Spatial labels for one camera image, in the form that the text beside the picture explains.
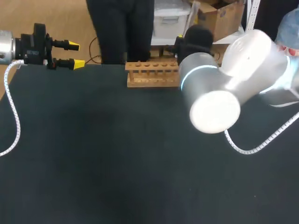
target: person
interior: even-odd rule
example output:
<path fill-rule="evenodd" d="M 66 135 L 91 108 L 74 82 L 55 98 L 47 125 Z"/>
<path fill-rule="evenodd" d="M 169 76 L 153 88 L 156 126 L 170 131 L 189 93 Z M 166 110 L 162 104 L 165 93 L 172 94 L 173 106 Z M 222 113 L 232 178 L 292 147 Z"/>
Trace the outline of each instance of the person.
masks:
<path fill-rule="evenodd" d="M 102 63 L 150 58 L 155 0 L 86 0 L 99 40 Z"/>

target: black table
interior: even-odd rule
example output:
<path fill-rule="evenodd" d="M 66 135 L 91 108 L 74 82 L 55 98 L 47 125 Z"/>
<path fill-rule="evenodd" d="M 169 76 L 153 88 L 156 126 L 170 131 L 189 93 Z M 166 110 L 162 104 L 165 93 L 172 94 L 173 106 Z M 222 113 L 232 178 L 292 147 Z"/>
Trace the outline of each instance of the black table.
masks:
<path fill-rule="evenodd" d="M 121 66 L 25 66 L 10 90 L 21 121 L 0 158 L 1 224 L 297 223 L 299 123 L 245 156 L 191 125 L 181 92 L 127 89 Z M 259 98 L 232 128 L 257 146 L 299 111 Z M 0 150 L 15 138 L 0 102 Z"/>

